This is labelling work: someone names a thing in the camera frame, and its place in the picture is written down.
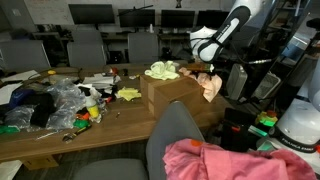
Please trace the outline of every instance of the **wooden table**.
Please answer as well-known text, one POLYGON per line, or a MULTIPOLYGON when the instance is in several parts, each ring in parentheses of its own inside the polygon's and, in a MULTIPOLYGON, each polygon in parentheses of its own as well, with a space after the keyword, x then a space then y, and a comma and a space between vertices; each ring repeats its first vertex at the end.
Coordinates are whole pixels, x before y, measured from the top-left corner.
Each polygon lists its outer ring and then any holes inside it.
MULTIPOLYGON (((143 72, 150 66, 144 65, 118 65, 120 75, 122 69, 127 68, 129 75, 143 72)), ((74 69, 67 69, 63 72, 74 72, 74 69)), ((100 70, 82 71, 80 76, 88 76, 100 70)), ((139 89, 139 79, 131 80, 128 77, 121 77, 118 83, 123 86, 139 89)), ((212 103, 202 103, 203 110, 194 117, 198 126, 209 127, 218 123, 223 118, 224 109, 231 107, 230 104, 220 95, 212 103)), ((76 139, 66 144, 62 141, 63 135, 67 132, 74 132, 75 129, 64 130, 59 134, 54 134, 41 140, 36 137, 46 134, 47 130, 37 132, 20 132, 16 134, 0 135, 0 162, 10 160, 29 160, 49 155, 61 154, 66 152, 84 150, 89 148, 107 146, 112 144, 124 143, 147 139, 155 124, 156 119, 151 115, 146 107, 143 106, 141 99, 130 102, 117 100, 108 105, 109 111, 106 112, 101 123, 92 123, 92 128, 76 139)))

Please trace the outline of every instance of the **robotic arm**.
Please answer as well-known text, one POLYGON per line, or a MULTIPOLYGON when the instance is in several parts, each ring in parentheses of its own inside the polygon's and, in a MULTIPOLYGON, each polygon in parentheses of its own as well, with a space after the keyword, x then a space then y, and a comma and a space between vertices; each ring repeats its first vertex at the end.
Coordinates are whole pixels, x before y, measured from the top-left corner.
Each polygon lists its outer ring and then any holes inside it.
POLYGON ((236 0, 227 19, 218 30, 203 27, 196 32, 190 33, 193 55, 198 55, 206 63, 212 63, 216 60, 228 39, 258 14, 264 1, 236 0))

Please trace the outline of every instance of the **blue object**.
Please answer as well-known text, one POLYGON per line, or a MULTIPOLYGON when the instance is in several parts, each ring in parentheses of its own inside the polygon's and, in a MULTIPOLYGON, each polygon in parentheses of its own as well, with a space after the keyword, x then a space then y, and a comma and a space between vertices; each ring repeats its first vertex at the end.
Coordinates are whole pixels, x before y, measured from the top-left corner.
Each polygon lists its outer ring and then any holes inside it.
POLYGON ((32 89, 18 89, 13 91, 11 94, 9 107, 15 108, 21 104, 21 102, 29 95, 34 94, 34 90, 32 89))

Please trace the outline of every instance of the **plastic bag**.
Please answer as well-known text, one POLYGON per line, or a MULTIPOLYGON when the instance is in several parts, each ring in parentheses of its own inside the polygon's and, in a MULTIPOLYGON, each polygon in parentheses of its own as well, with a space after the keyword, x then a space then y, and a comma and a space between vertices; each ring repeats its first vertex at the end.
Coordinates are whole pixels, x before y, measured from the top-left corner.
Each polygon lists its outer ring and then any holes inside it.
POLYGON ((85 107, 85 96, 70 79, 63 79, 47 89, 57 111, 50 115, 47 129, 73 128, 76 112, 85 107))
POLYGON ((35 106, 25 105, 18 106, 6 113, 5 125, 16 126, 19 129, 26 129, 30 127, 30 119, 34 112, 35 106))
POLYGON ((75 113, 72 110, 60 109, 50 115, 47 129, 71 129, 75 122, 75 113))

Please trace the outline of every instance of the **office chair backrest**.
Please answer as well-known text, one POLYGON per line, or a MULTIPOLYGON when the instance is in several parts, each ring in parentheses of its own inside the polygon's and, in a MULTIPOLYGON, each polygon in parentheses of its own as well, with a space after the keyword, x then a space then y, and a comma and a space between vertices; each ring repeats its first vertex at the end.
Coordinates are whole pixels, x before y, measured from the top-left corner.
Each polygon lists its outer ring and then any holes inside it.
POLYGON ((153 33, 128 35, 130 63, 150 63, 159 60, 158 36, 153 33))
POLYGON ((149 179, 165 180, 166 172, 162 160, 167 145, 191 138, 204 141, 204 138, 182 102, 169 105, 154 128, 146 148, 149 179))
POLYGON ((98 30, 75 30, 72 31, 73 41, 76 43, 101 43, 103 40, 98 30))
POLYGON ((1 42, 0 65, 8 71, 51 68, 41 40, 1 42))
POLYGON ((95 68, 106 65, 106 56, 102 44, 70 42, 67 48, 71 67, 95 68))

